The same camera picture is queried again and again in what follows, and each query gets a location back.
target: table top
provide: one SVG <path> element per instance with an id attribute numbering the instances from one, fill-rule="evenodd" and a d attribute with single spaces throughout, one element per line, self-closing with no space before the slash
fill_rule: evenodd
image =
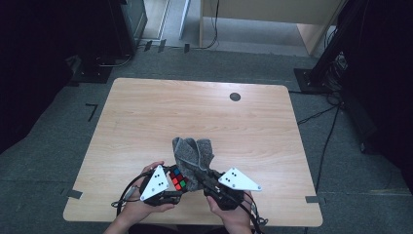
<path id="1" fill-rule="evenodd" d="M 241 96 L 238 101 L 230 94 Z M 252 192 L 270 226 L 320 226 L 318 203 L 287 88 L 275 85 L 118 78 L 103 107 L 63 216 L 71 221 L 112 221 L 117 201 L 143 167 L 175 164 L 175 137 L 208 138 L 210 168 L 236 167 L 262 186 Z M 151 214 L 146 223 L 222 224 L 203 191 Z"/>

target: human hand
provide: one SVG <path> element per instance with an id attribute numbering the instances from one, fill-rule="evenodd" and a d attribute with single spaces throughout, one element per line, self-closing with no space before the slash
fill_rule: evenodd
<path id="1" fill-rule="evenodd" d="M 247 195 L 244 195 L 244 199 L 243 205 L 251 211 L 251 199 Z M 236 207 L 231 211 L 222 211 L 212 197 L 207 196 L 206 200 L 209 203 L 210 211 L 222 219 L 222 223 L 230 234 L 251 234 L 249 215 L 241 207 Z"/>
<path id="2" fill-rule="evenodd" d="M 150 170 L 163 165 L 164 161 L 159 161 L 146 166 L 142 172 L 146 173 Z M 138 179 L 132 186 L 140 187 L 144 180 L 144 177 Z M 136 189 L 129 200 L 139 200 L 139 189 Z M 174 204 L 163 204 L 158 207 L 152 207 L 141 201 L 127 202 L 121 213 L 115 218 L 111 225 L 106 229 L 104 233 L 125 233 L 132 225 L 142 221 L 144 218 L 152 213 L 162 213 L 174 208 Z"/>

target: black pole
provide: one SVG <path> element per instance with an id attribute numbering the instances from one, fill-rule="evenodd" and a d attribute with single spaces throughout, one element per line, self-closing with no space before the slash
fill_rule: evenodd
<path id="1" fill-rule="evenodd" d="M 343 43 L 354 36 L 350 31 L 352 27 L 355 26 L 355 23 L 357 23 L 357 14 L 363 10 L 362 7 L 365 5 L 365 2 L 366 0 L 356 0 L 347 3 L 351 4 L 347 15 L 344 16 L 340 27 L 337 29 L 337 32 L 334 34 L 313 69 L 294 68 L 295 78 L 297 79 L 302 93 L 320 94 L 332 92 L 324 86 L 325 72 L 328 70 L 329 65 L 339 55 Z"/>

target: black cable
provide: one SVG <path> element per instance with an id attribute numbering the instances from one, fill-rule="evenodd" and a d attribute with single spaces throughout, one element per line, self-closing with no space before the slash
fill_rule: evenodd
<path id="1" fill-rule="evenodd" d="M 140 175 L 138 175 L 136 178 L 134 178 L 129 184 L 128 186 L 125 188 L 124 192 L 121 195 L 121 198 L 119 198 L 119 201 L 112 203 L 112 207 L 116 208 L 116 216 L 118 216 L 121 213 L 122 207 L 126 202 L 137 202 L 139 200 L 132 200 L 132 201 L 126 201 L 124 200 L 125 195 L 127 194 L 127 192 L 129 191 L 129 189 L 131 188 L 131 186 L 137 182 L 138 179 L 144 177 L 144 176 L 148 176 L 150 175 L 151 171 L 146 172 L 146 173 L 142 173 Z"/>
<path id="2" fill-rule="evenodd" d="M 334 28 L 334 30 L 332 32 L 330 32 L 330 34 L 328 35 L 327 38 L 327 33 L 325 33 L 324 35 L 324 49 L 328 46 L 328 44 L 330 43 L 330 37 L 331 35 L 335 35 L 335 33 L 337 32 L 337 27 Z"/>
<path id="3" fill-rule="evenodd" d="M 335 60 L 328 65 L 324 78 L 325 87 L 333 93 L 341 91 L 342 85 L 340 84 L 340 80 L 346 69 L 346 59 L 344 58 L 343 52 L 340 52 Z"/>
<path id="4" fill-rule="evenodd" d="M 254 215 L 243 204 L 239 204 L 239 206 L 241 207 L 241 209 L 243 209 L 249 215 L 249 218 L 252 221 L 252 225 L 254 225 L 255 232 L 258 233 L 258 234 L 264 234 L 261 231 L 261 228 L 259 227 L 258 221 L 254 217 Z"/>
<path id="5" fill-rule="evenodd" d="M 252 210 L 254 211 L 254 213 L 255 213 L 256 220 L 257 220 L 258 224 L 259 224 L 259 225 L 266 225 L 266 224 L 268 223 L 268 218 L 263 218 L 263 217 L 261 217 L 261 216 L 259 215 L 259 212 L 258 212 L 257 204 L 255 203 L 255 201 L 254 201 L 254 199 L 252 198 L 252 196 L 250 196 L 250 195 L 247 194 L 246 192 L 244 192 L 244 194 L 245 194 L 246 196 L 248 196 L 248 197 L 251 199 L 251 201 L 252 201 L 252 204 L 251 204 L 251 203 L 249 203 L 247 200 L 244 200 L 244 201 L 246 201 L 247 203 L 249 203 L 249 204 L 251 205 L 251 209 L 252 209 Z"/>
<path id="6" fill-rule="evenodd" d="M 296 95 L 325 95 L 325 94 L 318 94 L 318 93 L 303 93 L 301 91 L 288 91 L 289 94 L 296 94 Z"/>
<path id="7" fill-rule="evenodd" d="M 310 117 L 308 117 L 308 118 L 305 118 L 305 119 L 303 119 L 303 120 L 300 120 L 300 121 L 297 122 L 297 125 L 301 125 L 301 124 L 307 123 L 307 121 L 309 121 L 309 120 L 311 120 L 311 119 L 318 118 L 318 117 L 320 117 L 320 115 L 322 115 L 323 113 L 328 112 L 328 111 L 334 109 L 336 106 L 337 106 L 337 105 L 334 105 L 334 106 L 332 106 L 332 107 L 330 107 L 330 108 L 328 108 L 328 109 L 326 109 L 326 110 L 323 110 L 323 111 L 321 111 L 321 112 L 319 112 L 319 113 L 317 113 L 317 114 L 314 114 L 314 115 L 312 115 L 312 116 L 310 116 Z"/>
<path id="8" fill-rule="evenodd" d="M 215 44 L 215 42 L 218 40 L 218 27 L 217 27 L 218 11 L 219 11 L 219 0 L 216 2 L 215 24 L 212 22 L 212 27 L 213 27 L 213 29 L 214 29 L 214 31 L 215 31 L 215 36 L 213 37 L 213 40 L 212 40 L 212 42 L 209 44 L 209 46 L 200 48 L 200 49 L 202 49 L 202 50 L 206 50 L 206 49 L 211 48 L 211 47 Z"/>
<path id="9" fill-rule="evenodd" d="M 130 60 L 131 60 L 131 56 L 129 56 L 126 61 L 124 61 L 124 62 L 122 62 L 122 63 L 119 63 L 119 64 L 109 64 L 109 65 L 99 64 L 98 66 L 101 66 L 101 67 L 118 67 L 118 66 L 123 66 L 123 65 L 125 65 L 125 64 L 128 63 L 128 61 L 130 61 Z"/>
<path id="10" fill-rule="evenodd" d="M 328 134 L 327 140 L 325 141 L 325 144 L 324 144 L 324 148 L 322 149 L 321 158 L 319 160 L 319 173 L 317 175 L 317 182 L 316 182 L 316 194 L 319 193 L 319 180 L 321 178 L 321 170 L 322 170 L 322 165 L 324 163 L 325 150 L 327 149 L 328 142 L 330 141 L 331 135 L 333 133 L 339 110 L 340 110 L 340 105 L 337 105 L 337 111 L 334 115 L 334 120 L 333 120 L 331 129 L 330 129 L 330 133 Z M 304 228 L 304 234 L 307 234 L 307 232 L 308 232 L 308 227 Z"/>

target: rubik's cube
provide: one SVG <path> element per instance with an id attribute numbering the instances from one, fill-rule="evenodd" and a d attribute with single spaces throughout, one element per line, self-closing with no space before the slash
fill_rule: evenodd
<path id="1" fill-rule="evenodd" d="M 188 178 L 183 176 L 176 165 L 173 165 L 169 170 L 169 177 L 172 180 L 173 186 L 175 186 L 176 191 L 187 192 L 186 184 Z"/>

